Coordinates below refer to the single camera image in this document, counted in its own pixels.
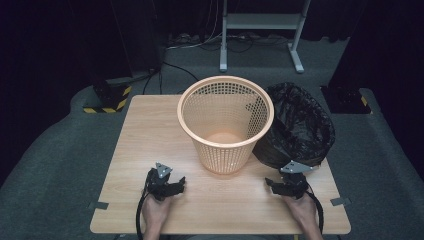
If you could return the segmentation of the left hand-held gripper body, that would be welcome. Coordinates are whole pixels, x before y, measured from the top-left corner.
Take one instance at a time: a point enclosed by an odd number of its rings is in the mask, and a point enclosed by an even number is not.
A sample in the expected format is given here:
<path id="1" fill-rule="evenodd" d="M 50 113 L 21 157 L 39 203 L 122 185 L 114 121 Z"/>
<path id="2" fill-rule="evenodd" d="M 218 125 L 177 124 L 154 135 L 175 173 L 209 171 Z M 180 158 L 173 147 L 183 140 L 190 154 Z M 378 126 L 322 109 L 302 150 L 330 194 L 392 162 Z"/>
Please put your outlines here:
<path id="1" fill-rule="evenodd" d="M 156 162 L 147 174 L 145 190 L 158 201 L 172 196 L 172 186 L 168 183 L 172 169 L 162 163 Z"/>

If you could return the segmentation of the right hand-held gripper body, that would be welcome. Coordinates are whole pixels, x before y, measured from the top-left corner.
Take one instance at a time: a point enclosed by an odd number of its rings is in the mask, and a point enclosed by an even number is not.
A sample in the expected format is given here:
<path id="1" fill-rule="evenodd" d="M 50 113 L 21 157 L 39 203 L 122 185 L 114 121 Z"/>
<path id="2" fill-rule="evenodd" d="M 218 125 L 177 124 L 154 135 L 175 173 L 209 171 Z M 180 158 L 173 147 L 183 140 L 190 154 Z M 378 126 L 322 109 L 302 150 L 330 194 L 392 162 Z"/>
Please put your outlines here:
<path id="1" fill-rule="evenodd" d="M 288 190 L 289 196 L 299 199 L 304 195 L 309 188 L 309 183 L 304 173 L 312 170 L 313 167 L 296 161 L 290 161 L 279 169 L 284 188 Z"/>

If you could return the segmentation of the black plastic trash bag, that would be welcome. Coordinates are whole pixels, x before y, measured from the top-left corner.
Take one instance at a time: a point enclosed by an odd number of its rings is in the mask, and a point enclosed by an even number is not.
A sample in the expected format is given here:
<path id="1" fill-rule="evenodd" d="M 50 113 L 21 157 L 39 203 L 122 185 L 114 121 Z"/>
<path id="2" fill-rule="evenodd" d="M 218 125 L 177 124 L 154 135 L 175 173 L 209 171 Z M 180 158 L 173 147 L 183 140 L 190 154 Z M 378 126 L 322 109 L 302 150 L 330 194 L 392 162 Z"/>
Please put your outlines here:
<path id="1" fill-rule="evenodd" d="M 294 83 L 279 83 L 265 91 L 274 106 L 274 119 L 253 154 L 275 169 L 291 161 L 309 167 L 320 165 L 335 142 L 335 129 L 324 108 Z"/>

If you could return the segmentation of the orange plastic mesh basket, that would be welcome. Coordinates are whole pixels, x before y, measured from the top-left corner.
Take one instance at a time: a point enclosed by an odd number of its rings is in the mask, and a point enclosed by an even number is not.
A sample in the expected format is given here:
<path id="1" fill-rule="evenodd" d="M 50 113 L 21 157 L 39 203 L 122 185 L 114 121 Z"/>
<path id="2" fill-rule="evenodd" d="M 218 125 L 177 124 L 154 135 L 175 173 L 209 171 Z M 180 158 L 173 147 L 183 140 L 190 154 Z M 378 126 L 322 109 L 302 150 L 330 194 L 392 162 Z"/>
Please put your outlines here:
<path id="1" fill-rule="evenodd" d="M 274 106 L 257 84 L 236 76 L 214 76 L 185 90 L 177 117 L 202 165 L 228 175 L 247 163 L 256 143 L 270 129 Z"/>

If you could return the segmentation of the person's right hand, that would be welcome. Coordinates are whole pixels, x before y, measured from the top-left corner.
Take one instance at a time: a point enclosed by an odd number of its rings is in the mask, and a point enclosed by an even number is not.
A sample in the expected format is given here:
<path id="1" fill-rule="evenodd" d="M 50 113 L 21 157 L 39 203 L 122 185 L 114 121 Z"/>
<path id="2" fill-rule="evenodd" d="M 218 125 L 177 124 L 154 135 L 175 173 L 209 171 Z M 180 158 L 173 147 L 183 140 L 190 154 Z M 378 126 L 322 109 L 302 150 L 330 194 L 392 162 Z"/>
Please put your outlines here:
<path id="1" fill-rule="evenodd" d="M 316 206 L 308 194 L 304 194 L 299 199 L 289 196 L 283 196 L 282 199 L 301 228 L 317 227 Z"/>

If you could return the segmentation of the person's left hand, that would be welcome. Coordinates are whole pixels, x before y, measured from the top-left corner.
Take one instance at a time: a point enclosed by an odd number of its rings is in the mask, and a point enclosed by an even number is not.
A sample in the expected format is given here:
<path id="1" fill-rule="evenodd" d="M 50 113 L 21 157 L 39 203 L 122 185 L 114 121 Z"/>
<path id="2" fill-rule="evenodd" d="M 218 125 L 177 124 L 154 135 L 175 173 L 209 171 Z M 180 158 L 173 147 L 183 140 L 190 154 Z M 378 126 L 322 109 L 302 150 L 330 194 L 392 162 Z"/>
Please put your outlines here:
<path id="1" fill-rule="evenodd" d="M 170 211 L 172 197 L 164 200 L 157 200 L 154 196 L 148 195 L 142 206 L 142 215 L 145 220 L 146 230 L 160 231 L 165 224 Z"/>

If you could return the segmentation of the black stand base striped tape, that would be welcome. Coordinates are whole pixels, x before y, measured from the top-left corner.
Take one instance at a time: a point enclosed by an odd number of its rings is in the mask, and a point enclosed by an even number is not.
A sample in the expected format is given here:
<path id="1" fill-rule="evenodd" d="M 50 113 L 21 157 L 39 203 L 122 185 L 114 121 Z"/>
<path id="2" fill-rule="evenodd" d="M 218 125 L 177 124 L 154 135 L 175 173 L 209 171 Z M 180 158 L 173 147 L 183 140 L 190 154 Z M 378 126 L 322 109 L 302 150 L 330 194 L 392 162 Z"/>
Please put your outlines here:
<path id="1" fill-rule="evenodd" d="M 130 91 L 129 85 L 110 85 L 106 80 L 95 78 L 83 111 L 89 114 L 121 112 Z"/>

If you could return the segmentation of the black stand base yellow mark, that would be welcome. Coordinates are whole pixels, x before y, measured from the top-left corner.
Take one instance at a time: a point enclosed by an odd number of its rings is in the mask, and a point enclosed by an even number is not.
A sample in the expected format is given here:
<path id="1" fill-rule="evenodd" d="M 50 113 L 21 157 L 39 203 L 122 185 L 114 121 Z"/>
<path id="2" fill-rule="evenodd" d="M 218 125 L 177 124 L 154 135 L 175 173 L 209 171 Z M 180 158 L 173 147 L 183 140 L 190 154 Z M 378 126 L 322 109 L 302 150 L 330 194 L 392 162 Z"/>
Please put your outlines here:
<path id="1" fill-rule="evenodd" d="M 372 112 L 367 100 L 358 89 L 322 86 L 321 92 L 331 113 L 370 114 Z"/>

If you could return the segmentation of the white metal stand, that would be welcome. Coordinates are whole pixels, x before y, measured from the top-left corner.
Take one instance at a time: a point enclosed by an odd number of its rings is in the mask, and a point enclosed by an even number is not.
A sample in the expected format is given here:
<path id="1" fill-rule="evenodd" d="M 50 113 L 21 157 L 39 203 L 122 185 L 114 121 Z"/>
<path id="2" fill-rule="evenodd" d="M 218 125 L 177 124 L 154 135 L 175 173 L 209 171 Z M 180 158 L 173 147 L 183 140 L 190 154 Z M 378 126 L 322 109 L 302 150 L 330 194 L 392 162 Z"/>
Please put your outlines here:
<path id="1" fill-rule="evenodd" d="M 259 14 L 259 13 L 228 13 L 227 0 L 223 0 L 222 34 L 220 46 L 219 70 L 228 70 L 227 61 L 227 31 L 228 30 L 294 30 L 292 42 L 287 44 L 295 71 L 304 72 L 304 67 L 297 52 L 297 47 L 306 22 L 311 0 L 304 0 L 303 8 L 297 14 Z"/>

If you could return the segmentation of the dark curtain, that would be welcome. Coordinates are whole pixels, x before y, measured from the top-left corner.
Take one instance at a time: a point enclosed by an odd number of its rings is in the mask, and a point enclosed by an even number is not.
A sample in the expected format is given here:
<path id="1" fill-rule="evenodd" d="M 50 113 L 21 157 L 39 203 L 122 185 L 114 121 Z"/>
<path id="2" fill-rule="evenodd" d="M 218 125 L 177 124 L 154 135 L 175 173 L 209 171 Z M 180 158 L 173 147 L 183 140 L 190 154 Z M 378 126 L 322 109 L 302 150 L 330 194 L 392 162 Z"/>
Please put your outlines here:
<path id="1" fill-rule="evenodd" d="M 0 0 L 0 143 L 20 147 L 92 81 L 161 66 L 164 0 Z"/>
<path id="2" fill-rule="evenodd" d="M 424 180 L 424 0 L 368 0 L 329 85 L 370 89 Z"/>

